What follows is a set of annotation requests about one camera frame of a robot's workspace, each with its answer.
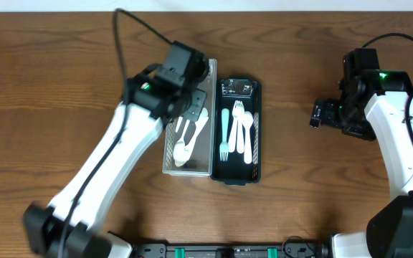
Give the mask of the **white spoon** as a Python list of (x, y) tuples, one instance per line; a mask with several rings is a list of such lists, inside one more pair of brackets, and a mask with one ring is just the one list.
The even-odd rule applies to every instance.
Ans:
[(250, 164), (252, 162), (252, 146), (251, 146), (251, 135), (250, 130), (253, 126), (254, 120), (252, 113), (245, 111), (243, 117), (243, 126), (245, 128), (245, 150), (244, 150), (244, 162)]
[(195, 144), (195, 141), (197, 137), (199, 136), (200, 132), (202, 131), (203, 127), (206, 125), (208, 119), (209, 119), (208, 110), (205, 107), (203, 107), (201, 114), (199, 116), (199, 119), (195, 122), (196, 128), (195, 128), (194, 134), (190, 141), (190, 143), (192, 143), (193, 145)]
[(175, 166), (181, 167), (190, 159), (191, 154), (194, 150), (194, 146), (195, 144), (193, 145), (192, 143), (190, 143), (190, 141), (187, 145), (185, 145), (184, 152), (182, 153), (183, 156), (180, 161), (175, 161)]

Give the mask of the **white fork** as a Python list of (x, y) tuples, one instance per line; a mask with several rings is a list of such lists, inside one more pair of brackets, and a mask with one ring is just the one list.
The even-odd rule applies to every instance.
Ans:
[(245, 113), (244, 105), (241, 100), (237, 101), (236, 116), (237, 116), (237, 152), (244, 153), (245, 144), (242, 129), (242, 116)]
[(237, 130), (238, 130), (239, 118), (241, 116), (241, 106), (242, 106), (242, 102), (240, 100), (236, 100), (232, 108), (233, 121), (232, 121), (232, 129), (231, 129), (231, 133), (230, 133), (229, 141), (228, 141), (230, 153), (233, 153), (236, 149)]

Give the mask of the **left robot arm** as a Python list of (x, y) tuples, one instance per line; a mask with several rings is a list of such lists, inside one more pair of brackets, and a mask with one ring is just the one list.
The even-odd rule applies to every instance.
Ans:
[(194, 94), (209, 73), (200, 51), (173, 42), (161, 64), (124, 78), (122, 101), (105, 135), (77, 175), (46, 208), (23, 215), (31, 251), (42, 257), (129, 257), (133, 246), (100, 230), (129, 173), (174, 119), (198, 103)]

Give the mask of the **white spoon diagonal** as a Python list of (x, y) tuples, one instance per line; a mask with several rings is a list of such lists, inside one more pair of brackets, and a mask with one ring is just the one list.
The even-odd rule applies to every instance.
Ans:
[(179, 138), (179, 140), (176, 142), (176, 144), (174, 146), (173, 157), (174, 157), (175, 161), (180, 161), (182, 156), (183, 156), (182, 153), (184, 152), (184, 148), (185, 148), (185, 145), (186, 145), (184, 137), (185, 137), (187, 128), (189, 126), (189, 123), (190, 123), (190, 120), (186, 120), (185, 125), (184, 125), (184, 129), (183, 129), (182, 134), (181, 134), (181, 137)]

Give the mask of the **pale blue plastic fork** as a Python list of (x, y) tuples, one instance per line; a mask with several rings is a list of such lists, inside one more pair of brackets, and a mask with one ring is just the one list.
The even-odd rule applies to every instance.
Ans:
[(227, 161), (229, 155), (229, 145), (227, 142), (227, 132), (229, 127), (229, 110), (227, 108), (222, 109), (221, 114), (221, 127), (222, 127), (222, 142), (219, 145), (220, 161)]

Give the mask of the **white spoon horizontal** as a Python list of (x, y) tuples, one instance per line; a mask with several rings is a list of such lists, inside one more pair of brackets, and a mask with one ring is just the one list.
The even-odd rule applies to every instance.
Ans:
[(183, 118), (181, 116), (178, 117), (177, 122), (176, 122), (175, 133), (177, 133), (179, 131), (179, 128), (181, 127), (182, 120), (183, 120)]

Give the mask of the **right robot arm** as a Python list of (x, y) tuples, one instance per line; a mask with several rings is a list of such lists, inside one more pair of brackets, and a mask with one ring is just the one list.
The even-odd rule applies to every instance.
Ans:
[(390, 202), (365, 231), (335, 234), (332, 257), (413, 257), (413, 86), (405, 71), (383, 70), (372, 48), (343, 58), (339, 99), (317, 99), (310, 126), (378, 141), (389, 181)]

